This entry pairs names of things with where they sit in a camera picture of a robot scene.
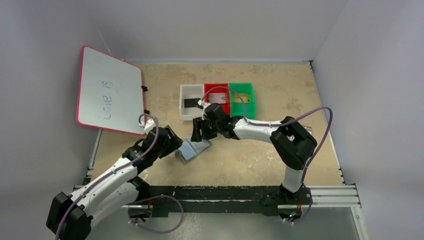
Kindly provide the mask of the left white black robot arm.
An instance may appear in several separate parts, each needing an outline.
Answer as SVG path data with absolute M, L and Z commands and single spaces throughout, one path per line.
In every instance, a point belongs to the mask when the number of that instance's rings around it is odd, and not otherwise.
M 182 145 L 171 127 L 153 127 L 95 180 L 70 194 L 58 193 L 51 202 L 46 227 L 57 240 L 86 239 L 99 222 L 122 206 L 149 199 L 150 186 L 139 174 Z

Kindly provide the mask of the grey leather card holder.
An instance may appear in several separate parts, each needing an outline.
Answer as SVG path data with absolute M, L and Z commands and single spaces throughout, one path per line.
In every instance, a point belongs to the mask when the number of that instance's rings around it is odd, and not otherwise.
M 181 160 L 183 163 L 188 163 L 195 159 L 205 150 L 212 146 L 209 140 L 202 140 L 200 142 L 191 141 L 192 135 L 189 135 L 182 142 L 181 147 L 175 151 L 175 157 Z

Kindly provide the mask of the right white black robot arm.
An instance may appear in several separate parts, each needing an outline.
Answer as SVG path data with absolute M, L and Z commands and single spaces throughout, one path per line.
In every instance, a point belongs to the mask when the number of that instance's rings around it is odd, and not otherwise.
M 202 115 L 193 118 L 192 126 L 192 142 L 222 135 L 226 139 L 272 144 L 285 164 L 281 186 L 291 193 L 301 188 L 307 162 L 318 145 L 316 139 L 291 116 L 281 121 L 252 120 L 239 115 L 230 116 L 218 103 L 206 104 Z

